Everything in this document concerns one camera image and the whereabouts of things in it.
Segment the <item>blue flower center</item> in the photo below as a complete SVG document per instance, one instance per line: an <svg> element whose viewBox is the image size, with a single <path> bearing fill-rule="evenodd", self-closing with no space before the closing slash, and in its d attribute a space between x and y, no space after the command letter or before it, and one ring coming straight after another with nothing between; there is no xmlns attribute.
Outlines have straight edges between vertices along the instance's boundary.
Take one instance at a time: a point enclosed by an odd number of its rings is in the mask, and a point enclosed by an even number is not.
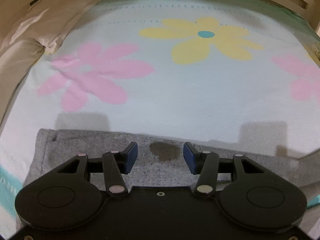
<svg viewBox="0 0 320 240"><path fill-rule="evenodd" d="M199 31L198 35L201 38L212 38L214 36L214 33L209 31Z"/></svg>

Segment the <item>gray fabric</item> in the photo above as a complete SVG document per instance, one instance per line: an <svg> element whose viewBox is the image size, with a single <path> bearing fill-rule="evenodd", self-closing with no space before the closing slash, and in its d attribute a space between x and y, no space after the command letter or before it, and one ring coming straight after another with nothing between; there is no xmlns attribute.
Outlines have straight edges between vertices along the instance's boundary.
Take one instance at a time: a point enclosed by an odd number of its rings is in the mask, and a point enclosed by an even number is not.
<svg viewBox="0 0 320 240"><path fill-rule="evenodd" d="M25 185L49 172L78 152L89 158L101 157L104 152L123 150L131 141L138 143L137 161L128 175L123 175L128 188L136 186L194 186L198 176L190 174L182 156L184 141L122 132L88 130L45 130L37 135L36 150ZM320 159L314 153L300 160L267 155L255 155L194 144L199 151L216 152L220 157L232 158L241 153L260 163L289 182L300 187L310 200L320 194ZM218 189L230 180L229 174L219 174ZM91 182L104 189L102 174L92 174ZM308 232L317 219L304 219L301 228Z"/></svg>

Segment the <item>dark stain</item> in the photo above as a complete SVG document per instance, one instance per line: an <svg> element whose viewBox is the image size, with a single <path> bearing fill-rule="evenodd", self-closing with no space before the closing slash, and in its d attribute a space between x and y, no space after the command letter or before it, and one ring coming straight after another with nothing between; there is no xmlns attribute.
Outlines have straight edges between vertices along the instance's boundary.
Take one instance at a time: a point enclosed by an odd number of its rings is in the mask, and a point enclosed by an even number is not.
<svg viewBox="0 0 320 240"><path fill-rule="evenodd" d="M177 146L164 142L150 143L149 149L153 155L159 157L161 162L176 160L180 155L180 149Z"/></svg>

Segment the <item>white screw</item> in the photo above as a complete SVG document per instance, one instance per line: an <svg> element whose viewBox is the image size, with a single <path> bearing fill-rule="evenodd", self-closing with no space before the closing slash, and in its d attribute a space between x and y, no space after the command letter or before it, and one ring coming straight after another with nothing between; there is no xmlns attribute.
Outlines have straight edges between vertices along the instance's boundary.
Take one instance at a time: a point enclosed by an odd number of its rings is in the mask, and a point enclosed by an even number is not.
<svg viewBox="0 0 320 240"><path fill-rule="evenodd" d="M109 191L114 194L121 193L124 192L124 187L121 185L113 185L109 188Z"/></svg>
<svg viewBox="0 0 320 240"><path fill-rule="evenodd" d="M200 185L197 187L197 191L199 191L201 193L209 194L210 192L213 191L213 188L209 185Z"/></svg>

